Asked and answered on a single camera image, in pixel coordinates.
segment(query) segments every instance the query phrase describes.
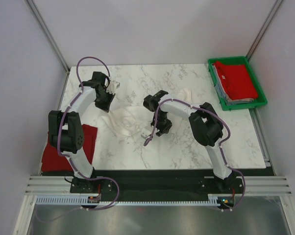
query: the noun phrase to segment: green basket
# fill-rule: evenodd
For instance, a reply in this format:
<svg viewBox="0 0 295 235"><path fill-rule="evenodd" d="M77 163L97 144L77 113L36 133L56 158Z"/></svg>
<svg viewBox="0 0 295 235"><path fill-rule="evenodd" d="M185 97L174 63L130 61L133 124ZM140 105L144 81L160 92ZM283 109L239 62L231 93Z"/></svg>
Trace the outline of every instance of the green basket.
<svg viewBox="0 0 295 235"><path fill-rule="evenodd" d="M266 105L267 104L267 99L264 95L264 92L261 88L260 83L258 82L258 80L256 79L256 76L248 62L248 60L246 59L245 56L236 56L236 57L225 57L225 58L214 58L214 59L209 59L208 60L208 70L211 74L214 86L216 85L216 81L217 78L215 77L214 71L213 71L213 66L212 64L215 63L216 61L220 61L221 63L223 63L224 65L245 65L246 66L246 70L249 73L249 76L251 78L251 81L259 95L259 97L252 101L249 104L236 104L236 105L226 105L224 99L222 97L220 97L218 94L218 98L220 100L221 103L221 108L224 111L230 111L230 110L237 110L237 109L253 109L256 108L258 106L262 106L262 105Z"/></svg>

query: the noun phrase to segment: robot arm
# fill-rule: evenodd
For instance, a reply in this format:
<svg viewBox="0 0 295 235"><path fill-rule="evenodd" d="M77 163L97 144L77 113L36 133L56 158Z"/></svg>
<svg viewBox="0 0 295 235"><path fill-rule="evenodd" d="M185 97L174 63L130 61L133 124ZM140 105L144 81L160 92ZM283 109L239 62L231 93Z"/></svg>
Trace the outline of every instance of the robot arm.
<svg viewBox="0 0 295 235"><path fill-rule="evenodd" d="M173 97L169 95L168 92L159 91L154 96L148 95L144 99L143 105L148 110L155 112L158 105L166 99L173 99ZM204 103L203 105L192 104L192 106L200 107L216 114L214 108L209 103ZM192 133L196 141L206 148L213 165L213 172L215 176L223 181L233 179L232 170L225 165L221 151L218 147L218 143L222 138L222 123L208 113L191 109L182 103L169 101L163 103L158 112L158 121L156 124L156 128L158 130L156 133L157 136L167 134L169 129L172 127L172 122L167 119L167 113L172 113L189 120Z"/></svg>
<svg viewBox="0 0 295 235"><path fill-rule="evenodd" d="M92 102L95 102L96 107L108 112L119 83L109 81L108 77L102 72L93 72L92 79L82 82L82 84L84 86L82 94L66 114L64 124L67 124L68 128L62 129L60 150L63 154L68 155L69 157L67 159L71 159L75 165L74 174L77 178L81 178L77 171L90 178L94 169L88 162L82 148L84 134L80 117ZM57 148L59 128L63 128L60 127L62 115L73 99L67 105L63 106L61 110L51 111L49 113L49 143L55 148Z"/></svg>

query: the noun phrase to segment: white wall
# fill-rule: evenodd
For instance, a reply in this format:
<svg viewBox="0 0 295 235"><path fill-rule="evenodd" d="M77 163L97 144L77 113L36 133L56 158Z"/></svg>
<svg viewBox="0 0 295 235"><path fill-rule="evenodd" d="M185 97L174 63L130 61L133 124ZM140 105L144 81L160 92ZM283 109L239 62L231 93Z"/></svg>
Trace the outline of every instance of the white wall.
<svg viewBox="0 0 295 235"><path fill-rule="evenodd" d="M207 63L246 55L275 2L34 1L71 66L86 55L110 65Z"/></svg>
<svg viewBox="0 0 295 235"><path fill-rule="evenodd" d="M24 0L0 1L0 235L13 232L65 77Z"/></svg>
<svg viewBox="0 0 295 235"><path fill-rule="evenodd" d="M283 3L251 63L268 99L258 111L272 163L295 196L295 0Z"/></svg>

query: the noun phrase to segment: red cloth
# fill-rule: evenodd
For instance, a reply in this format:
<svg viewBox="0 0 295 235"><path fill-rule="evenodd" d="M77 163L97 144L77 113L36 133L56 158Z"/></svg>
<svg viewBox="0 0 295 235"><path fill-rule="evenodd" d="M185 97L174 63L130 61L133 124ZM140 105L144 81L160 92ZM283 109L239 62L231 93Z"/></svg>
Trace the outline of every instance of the red cloth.
<svg viewBox="0 0 295 235"><path fill-rule="evenodd" d="M82 129L84 133L83 150L89 163L92 164L98 129L85 124L82 125ZM52 147L49 142L43 153L41 170L42 172L73 171L68 160L65 157L60 157L57 149Z"/></svg>
<svg viewBox="0 0 295 235"><path fill-rule="evenodd" d="M225 92L232 100L258 97L245 65L224 65L219 61L214 65Z"/></svg>

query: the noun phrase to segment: marble tabletop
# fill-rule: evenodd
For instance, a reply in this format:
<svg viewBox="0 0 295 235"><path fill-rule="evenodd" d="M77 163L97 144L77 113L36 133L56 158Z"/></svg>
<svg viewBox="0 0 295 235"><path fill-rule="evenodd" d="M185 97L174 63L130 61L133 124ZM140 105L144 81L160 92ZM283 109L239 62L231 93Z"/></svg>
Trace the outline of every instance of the marble tabletop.
<svg viewBox="0 0 295 235"><path fill-rule="evenodd" d="M165 90L176 96L183 88L192 91L192 102L209 102L229 125L231 138L223 144L229 164L235 168L265 168L263 155L248 110L223 111L205 64L109 66L111 80L120 82L110 110L125 106L142 106L148 94ZM104 66L80 67L82 80L93 71L107 74ZM62 105L77 92L79 81L72 67ZM185 120L173 121L175 132L155 136L148 146L137 133L130 137L116 135L104 122L107 115L92 103L81 117L82 124L98 128L93 166L95 169L210 169L209 156L198 144ZM152 121L153 113L148 113Z"/></svg>

